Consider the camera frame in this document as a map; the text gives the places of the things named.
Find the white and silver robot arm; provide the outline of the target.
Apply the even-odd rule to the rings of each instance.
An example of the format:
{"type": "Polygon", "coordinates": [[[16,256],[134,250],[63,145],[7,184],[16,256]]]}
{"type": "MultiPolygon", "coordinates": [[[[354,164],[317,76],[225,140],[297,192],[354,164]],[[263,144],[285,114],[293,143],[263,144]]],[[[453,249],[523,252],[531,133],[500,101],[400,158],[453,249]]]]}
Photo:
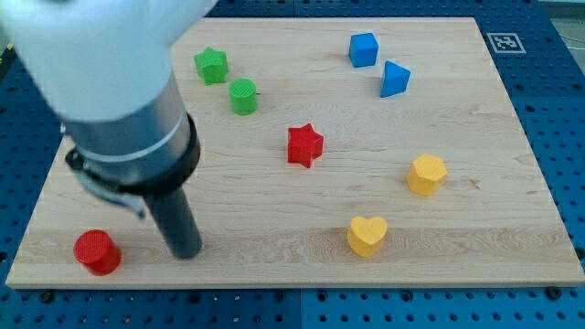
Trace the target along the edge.
{"type": "Polygon", "coordinates": [[[170,49],[208,0],[4,1],[1,23],[75,146],[72,170],[95,196],[145,213],[197,163],[197,131],[170,49]]]}

